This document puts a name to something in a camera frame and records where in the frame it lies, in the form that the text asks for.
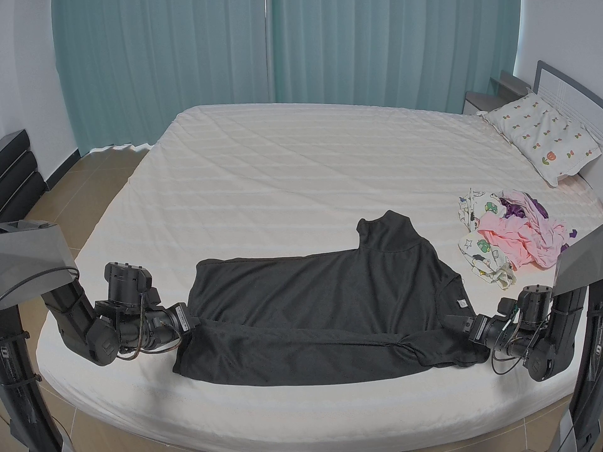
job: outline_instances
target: floor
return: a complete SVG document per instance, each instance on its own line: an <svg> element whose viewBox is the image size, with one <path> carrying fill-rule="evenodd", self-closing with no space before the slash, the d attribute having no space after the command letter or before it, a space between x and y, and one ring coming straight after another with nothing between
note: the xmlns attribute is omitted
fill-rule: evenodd
<svg viewBox="0 0 603 452"><path fill-rule="evenodd" d="M67 240L74 257L90 236L94 226L117 192L146 154L146 150L108 149L82 158L52 189L45 193L28 215L29 219L56 222ZM19 305L23 328L28 340L30 356L35 363L35 349L41 327L46 319L46 308L41 298ZM45 381L41 393L51 414L70 433L77 452L133 452L178 451L178 447L160 444L132 435L90 417L64 400ZM549 446L569 397L511 425L473 439L421 449L420 452L521 452L526 448L544 452ZM8 414L0 404L0 416L8 421ZM14 440L8 426L0 422L0 444L4 452L24 452L26 448ZM600 452L599 439L593 452Z"/></svg>

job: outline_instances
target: curtain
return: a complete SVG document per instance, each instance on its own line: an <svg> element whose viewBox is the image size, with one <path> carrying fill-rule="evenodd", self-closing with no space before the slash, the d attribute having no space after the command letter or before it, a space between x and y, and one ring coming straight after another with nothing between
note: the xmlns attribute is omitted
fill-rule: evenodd
<svg viewBox="0 0 603 452"><path fill-rule="evenodd" d="M277 102L461 112L513 72L520 0L272 0Z"/></svg>
<svg viewBox="0 0 603 452"><path fill-rule="evenodd" d="M200 104L267 102L264 0L52 0L79 152L154 143Z"/></svg>

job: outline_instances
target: fitted sheet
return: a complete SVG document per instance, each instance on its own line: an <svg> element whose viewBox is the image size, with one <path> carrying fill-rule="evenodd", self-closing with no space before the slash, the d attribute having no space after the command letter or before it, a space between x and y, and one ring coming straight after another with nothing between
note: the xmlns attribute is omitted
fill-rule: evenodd
<svg viewBox="0 0 603 452"><path fill-rule="evenodd" d="M207 258L304 256L358 246L360 218L409 216L459 272L477 313L554 269L526 265L503 292L473 275L457 247L458 197L515 188L565 219L578 238L603 223L580 177L550 188L477 116L380 107L249 104L179 114L117 194L76 260L91 301L106 299L108 261L142 265L163 304L185 301ZM585 320L577 335L583 344ZM176 352L97 367L69 351L48 315L37 361L82 411L153 439L203 451L387 451L487 433L571 393L579 353L536 383L516 367L433 368L391 380L249 387L172 373Z"/></svg>

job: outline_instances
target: pink fabric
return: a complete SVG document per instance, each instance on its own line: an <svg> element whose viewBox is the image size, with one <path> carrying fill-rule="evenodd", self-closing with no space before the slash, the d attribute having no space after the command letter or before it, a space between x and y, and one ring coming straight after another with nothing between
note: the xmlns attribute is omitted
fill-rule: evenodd
<svg viewBox="0 0 603 452"><path fill-rule="evenodd" d="M569 239L565 222L545 219L522 192L503 191L500 197L522 206L526 217L498 218L488 211L479 220L478 232L507 255L514 269L531 261L544 268L552 267Z"/></svg>

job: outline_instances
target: white wall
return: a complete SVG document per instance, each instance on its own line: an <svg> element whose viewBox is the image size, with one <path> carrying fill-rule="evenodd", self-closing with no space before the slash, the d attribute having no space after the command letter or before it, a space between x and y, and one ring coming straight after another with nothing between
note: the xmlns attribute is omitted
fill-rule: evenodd
<svg viewBox="0 0 603 452"><path fill-rule="evenodd" d="M603 0L522 0L515 75L544 60L603 97Z"/></svg>
<svg viewBox="0 0 603 452"><path fill-rule="evenodd" d="M26 128L47 179L77 149L52 41L51 0L0 0L0 135Z"/></svg>

